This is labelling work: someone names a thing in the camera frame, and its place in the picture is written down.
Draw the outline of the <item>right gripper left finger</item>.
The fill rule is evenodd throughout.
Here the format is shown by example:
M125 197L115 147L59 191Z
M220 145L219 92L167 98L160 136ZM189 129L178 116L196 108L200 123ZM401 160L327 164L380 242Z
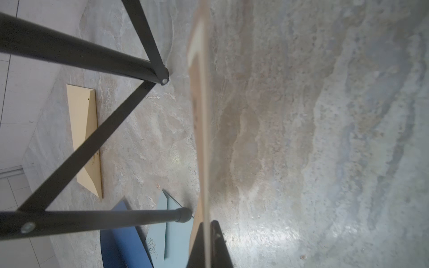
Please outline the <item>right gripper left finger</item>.
M186 268L205 268L203 223L199 225Z

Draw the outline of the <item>navy blue envelope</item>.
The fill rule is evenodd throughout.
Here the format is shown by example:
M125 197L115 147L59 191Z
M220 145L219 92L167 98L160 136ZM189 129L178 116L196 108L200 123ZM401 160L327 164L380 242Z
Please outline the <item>navy blue envelope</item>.
M153 265L136 227L100 231L104 268L151 268Z

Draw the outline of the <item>kraft tan envelope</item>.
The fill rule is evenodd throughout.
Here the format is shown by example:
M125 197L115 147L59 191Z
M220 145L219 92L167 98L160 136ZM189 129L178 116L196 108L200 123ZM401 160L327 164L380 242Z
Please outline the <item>kraft tan envelope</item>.
M98 128L96 91L68 84L67 98L73 148L77 150ZM99 151L78 172L77 182L99 199L103 198Z

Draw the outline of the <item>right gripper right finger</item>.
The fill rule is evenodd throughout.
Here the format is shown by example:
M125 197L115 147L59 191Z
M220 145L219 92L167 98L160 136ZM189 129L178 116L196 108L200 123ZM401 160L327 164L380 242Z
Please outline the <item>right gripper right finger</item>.
M211 228L211 267L233 268L226 241L218 221L212 221Z

